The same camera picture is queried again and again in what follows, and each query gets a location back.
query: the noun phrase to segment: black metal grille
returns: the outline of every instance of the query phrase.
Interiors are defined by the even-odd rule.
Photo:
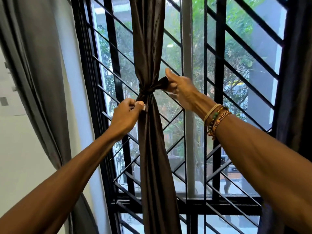
[[[287,0],[261,0],[258,6],[269,1],[275,1],[275,5],[278,5],[281,11],[288,9]],[[257,71],[264,72],[263,79],[271,77],[273,82],[274,79],[279,79],[279,64],[275,64],[275,68],[273,68],[271,60],[259,54],[262,51],[261,47],[246,41],[246,39],[250,40],[246,38],[247,35],[242,34],[233,26],[251,23],[251,34],[257,28],[258,31],[267,34],[265,38],[270,38],[270,41],[282,48],[283,38],[280,36],[280,31],[277,31],[272,27],[272,23],[261,17],[259,12],[262,10],[259,10],[255,4],[257,0],[251,3],[247,3],[248,0],[193,0],[193,8],[198,5],[198,2],[203,4],[203,12],[200,14],[204,24],[203,33],[201,33],[203,37],[203,48],[201,48],[203,72],[197,70],[197,60],[195,59],[193,61],[196,65],[193,71],[194,84],[199,75],[202,78],[199,85],[196,85],[199,90],[213,97],[217,103],[230,106],[232,112],[243,120],[265,132],[270,131],[270,123],[264,123],[263,120],[255,118],[254,112],[250,111],[247,105],[254,100],[259,103],[259,107],[266,107],[266,111],[270,114],[274,112],[274,97],[272,96],[274,90],[271,90],[270,97],[266,90],[257,84],[258,79],[253,74],[256,74]],[[129,1],[73,0],[72,4],[95,136],[99,137],[110,124],[113,108],[125,97],[135,98],[138,96],[138,82],[134,75],[131,51],[132,27],[131,21],[129,21],[129,18],[131,19]],[[237,20],[236,23],[232,20],[233,15],[229,13],[233,6],[240,11],[239,13],[243,13],[246,22]],[[184,75],[182,28],[185,23],[182,23],[182,15],[185,7],[181,0],[167,0],[166,8],[168,8],[166,11],[168,19],[165,20],[165,45],[163,46],[160,77],[164,76],[165,67],[169,67],[177,75]],[[193,10],[193,23],[197,21],[197,15],[196,10]],[[179,27],[167,29],[166,24],[169,27],[173,25]],[[198,48],[196,41],[194,38],[193,43],[189,43],[193,44],[193,58],[197,57],[195,55],[195,49]],[[235,61],[233,61],[232,55],[235,56],[235,51],[234,53],[230,52],[231,44],[241,52],[245,51],[244,56],[247,59],[242,58],[240,61],[235,59],[238,63],[233,64]],[[133,78],[129,80],[125,74],[130,74]],[[155,97],[161,107],[166,107],[162,100],[171,100],[163,92],[156,92]],[[196,167],[192,168],[187,164],[186,114],[178,102],[172,100],[170,105],[174,110],[160,109],[160,112],[163,130],[167,136],[167,153],[170,158],[173,158],[170,160],[172,161],[171,169],[183,228],[186,228],[187,233],[199,233],[201,229],[206,233],[206,228],[215,233],[222,233],[222,228],[218,227],[213,220],[242,234],[244,227],[241,227],[240,222],[247,222],[248,227],[257,228],[261,198],[256,193],[250,193],[242,187],[242,182],[246,182],[244,178],[228,160],[219,142],[211,143],[211,139],[205,136],[206,127],[202,122],[197,124],[198,121],[195,117],[191,129],[197,130],[199,127],[201,131],[199,145],[203,151],[201,155],[203,161],[200,162],[194,155]],[[197,140],[196,137],[197,133],[194,134],[194,141]],[[139,157],[135,128],[114,146],[101,164],[113,233],[142,233]],[[188,181],[187,173],[199,173],[200,178],[195,175],[193,181]],[[189,182],[193,183],[195,193],[188,192]],[[236,189],[238,193],[229,193],[230,187]]]

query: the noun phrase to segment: satin curtain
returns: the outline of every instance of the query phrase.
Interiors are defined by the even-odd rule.
[[[165,0],[130,0],[130,5],[135,73],[140,82],[137,100],[146,104],[146,112],[138,119],[144,232],[181,234],[174,182],[153,95],[155,89],[168,85],[167,78],[158,81]]]
[[[312,161],[312,0],[289,0],[288,6],[272,136]],[[262,212],[258,234],[297,233],[269,205]]]
[[[71,159],[71,148],[62,56],[50,1],[0,0],[0,40],[30,122],[49,160],[59,169]],[[70,234],[98,234],[83,194],[65,229]]]

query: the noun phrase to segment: dark brown curtain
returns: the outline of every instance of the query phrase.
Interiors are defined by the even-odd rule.
[[[177,197],[153,92],[164,89],[158,80],[162,53],[165,0],[130,0],[138,101],[146,111],[138,119],[141,192],[145,234],[181,234]]]
[[[312,0],[289,0],[288,6],[272,136],[312,161]],[[269,205],[262,211],[258,234],[297,233]]]

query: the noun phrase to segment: black window frame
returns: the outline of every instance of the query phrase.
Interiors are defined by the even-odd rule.
[[[117,40],[116,40],[116,32],[115,32],[115,21],[118,21],[121,25],[123,25],[126,29],[127,27],[119,21],[113,13],[112,0],[103,0],[103,4],[101,4],[98,0],[93,0],[97,2],[100,6],[105,9],[106,23],[108,29],[108,39],[111,51],[112,58],[112,67],[113,70],[107,69],[99,59],[97,47],[96,47],[96,30],[93,27],[92,19],[92,7],[91,0],[72,0],[72,7],[76,25],[76,33],[79,41],[80,48],[80,56],[83,66],[83,74],[85,78],[85,85],[90,105],[90,112],[92,117],[92,124],[94,128],[95,138],[100,137],[105,130],[109,126],[110,116],[106,112],[105,99],[104,94],[108,94],[105,92],[102,79],[101,79],[101,70],[100,64],[109,70],[114,75],[114,83],[116,90],[116,98],[112,98],[116,102],[121,102],[123,100],[123,89],[122,84],[125,82],[122,81],[120,77],[120,66],[119,66],[119,52],[117,48]],[[184,63],[183,63],[183,34],[182,34],[182,3],[180,0],[180,5],[177,5],[172,0],[167,0],[172,4],[172,6],[179,11],[180,13],[180,33],[181,38],[180,41],[175,39],[168,31],[164,31],[175,43],[177,43],[181,47],[181,68],[182,75],[184,74]],[[210,83],[215,87],[215,97],[214,100],[217,103],[223,103],[223,97],[228,97],[223,91],[223,78],[218,77],[220,75],[223,76],[224,66],[228,67],[240,80],[242,80],[248,87],[251,89],[257,96],[259,96],[270,108],[274,109],[274,106],[268,101],[253,85],[251,85],[239,72],[237,72],[225,59],[224,59],[224,51],[225,51],[225,33],[226,31],[250,54],[255,60],[257,60],[269,73],[272,74],[276,79],[279,78],[279,75],[275,73],[270,66],[255,52],[252,50],[248,44],[244,42],[227,24],[225,21],[226,17],[226,4],[227,0],[217,0],[216,1],[216,12],[214,12],[208,5],[205,0],[205,10],[204,10],[204,42],[205,49],[209,50],[213,55],[215,55],[215,80],[212,82],[207,77],[207,51],[204,51],[204,79],[205,85],[204,90],[205,94],[207,94],[207,83]],[[269,27],[256,13],[253,11],[243,0],[235,0],[240,7],[248,14],[250,17],[257,23],[259,26],[263,28],[264,31],[273,39],[277,44],[283,47],[284,41]],[[286,10],[288,10],[287,0],[277,0]],[[207,18],[208,15],[216,20],[216,47],[213,49],[207,43]],[[162,62],[173,70],[177,75],[179,75],[167,62],[162,60]],[[184,135],[182,139],[184,139],[185,143],[185,125],[184,125]],[[120,213],[128,213],[135,217],[137,220],[140,218],[136,217],[136,213],[142,213],[142,206],[138,203],[140,202],[140,198],[135,197],[135,189],[134,183],[138,183],[136,179],[132,176],[132,169],[129,151],[129,139],[136,140],[130,134],[126,135],[122,139],[122,146],[124,150],[124,161],[125,161],[125,174],[127,176],[127,184],[128,191],[122,189],[122,187],[118,187],[115,184],[114,180],[117,179],[115,166],[111,162],[111,159],[114,157],[113,150],[110,150],[108,155],[105,157],[103,162],[100,164],[101,175],[103,180],[103,186],[105,191],[105,198],[107,202],[108,215],[110,220],[110,225],[112,229],[112,233],[122,233],[121,226],[126,227],[128,230],[133,233],[137,233],[133,228],[131,228],[126,222],[121,220]],[[215,140],[213,143],[213,150],[207,154],[207,146],[204,146],[204,161],[207,161],[208,158],[213,156],[213,172],[216,173],[220,170],[221,167],[221,146],[220,143]],[[187,170],[186,160],[181,166],[185,166],[185,171]],[[207,171],[207,163],[204,163],[204,174]],[[245,215],[245,216],[260,216],[261,215],[261,206],[262,198],[261,197],[251,197],[247,193],[245,196],[233,196],[226,197],[226,199],[221,198],[224,195],[220,194],[218,191],[220,189],[220,174],[221,172],[216,173],[212,177],[212,198],[207,199],[207,192],[204,189],[204,198],[200,199],[191,199],[187,198],[187,186],[186,186],[186,194],[185,197],[177,197],[177,203],[180,214],[185,214],[186,219],[181,217],[181,220],[187,225],[188,233],[197,233],[198,232],[198,216],[204,215],[204,220],[206,220],[206,215],[218,215],[225,222],[228,223],[227,219],[224,217],[225,215]],[[214,229],[210,224],[205,221],[206,227],[210,229]]]

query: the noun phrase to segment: window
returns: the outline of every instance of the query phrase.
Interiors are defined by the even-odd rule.
[[[240,119],[270,131],[286,4],[286,0],[166,0],[160,78],[166,67],[178,75],[190,72],[200,92],[227,105]],[[99,137],[118,103],[139,93],[130,3],[78,0],[73,1],[73,10],[93,126]],[[193,54],[184,54],[190,46]],[[256,233],[261,197],[221,145],[206,136],[200,118],[185,112],[163,91],[154,96],[182,232]],[[114,145],[101,172],[112,232],[144,233],[137,126]]]

